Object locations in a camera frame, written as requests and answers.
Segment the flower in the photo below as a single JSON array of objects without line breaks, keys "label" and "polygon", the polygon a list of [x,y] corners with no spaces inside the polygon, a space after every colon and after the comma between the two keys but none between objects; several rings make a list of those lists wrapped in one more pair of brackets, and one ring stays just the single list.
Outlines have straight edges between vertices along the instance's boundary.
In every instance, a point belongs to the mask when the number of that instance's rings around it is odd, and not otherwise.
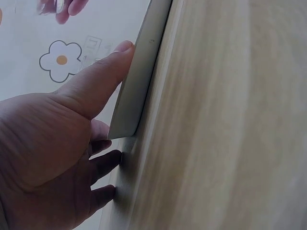
[{"label": "flower", "polygon": [[78,72],[81,53],[82,49],[77,43],[66,44],[58,40],[50,45],[48,53],[40,57],[39,65],[49,72],[51,80],[62,83]]}]

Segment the wooden panel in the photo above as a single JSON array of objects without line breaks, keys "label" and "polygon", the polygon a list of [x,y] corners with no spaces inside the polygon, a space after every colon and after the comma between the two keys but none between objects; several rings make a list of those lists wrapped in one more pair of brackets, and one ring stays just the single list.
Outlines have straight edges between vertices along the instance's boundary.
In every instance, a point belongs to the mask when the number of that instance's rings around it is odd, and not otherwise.
[{"label": "wooden panel", "polygon": [[306,229],[306,75],[307,1],[174,0],[102,229]]}]

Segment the wood grain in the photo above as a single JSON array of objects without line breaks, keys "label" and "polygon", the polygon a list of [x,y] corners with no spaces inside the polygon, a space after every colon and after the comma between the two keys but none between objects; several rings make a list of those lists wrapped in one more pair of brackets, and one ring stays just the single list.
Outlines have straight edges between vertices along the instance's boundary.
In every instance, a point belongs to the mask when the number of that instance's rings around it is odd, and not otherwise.
[{"label": "wood grain", "polygon": [[101,229],[307,229],[306,75],[307,1],[174,0]]}]

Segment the hand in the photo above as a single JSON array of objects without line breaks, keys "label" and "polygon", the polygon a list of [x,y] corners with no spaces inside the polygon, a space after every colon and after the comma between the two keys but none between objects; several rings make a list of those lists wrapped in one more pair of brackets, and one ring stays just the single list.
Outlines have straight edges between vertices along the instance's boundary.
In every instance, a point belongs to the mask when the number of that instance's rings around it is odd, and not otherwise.
[{"label": "hand", "polygon": [[[54,11],[54,0],[38,0],[39,3],[44,4],[45,8],[43,13],[53,13]],[[88,0],[64,0],[64,7],[62,11],[56,14],[56,20],[59,24],[64,24],[67,22],[70,16],[75,16],[80,13],[85,7]]]},{"label": "hand", "polygon": [[70,230],[113,199],[90,186],[116,167],[108,127],[94,120],[127,75],[134,53],[121,43],[54,93],[0,102],[0,199],[10,230]]},{"label": "hand", "polygon": [[80,13],[87,2],[88,0],[65,0],[62,12],[56,15],[58,23],[64,24],[68,20],[69,16],[75,16]]}]

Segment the printed design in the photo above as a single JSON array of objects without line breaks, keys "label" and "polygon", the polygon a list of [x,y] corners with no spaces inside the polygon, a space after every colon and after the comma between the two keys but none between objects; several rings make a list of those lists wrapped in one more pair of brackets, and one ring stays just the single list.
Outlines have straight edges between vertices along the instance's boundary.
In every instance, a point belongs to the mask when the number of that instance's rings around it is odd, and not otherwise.
[{"label": "printed design", "polygon": [[3,16],[3,13],[2,13],[2,10],[0,8],[0,25],[1,25],[1,22],[2,22],[2,16]]},{"label": "printed design", "polygon": [[49,72],[51,80],[63,83],[70,75],[78,73],[81,53],[77,43],[66,44],[58,40],[50,45],[48,53],[40,57],[39,65]]}]

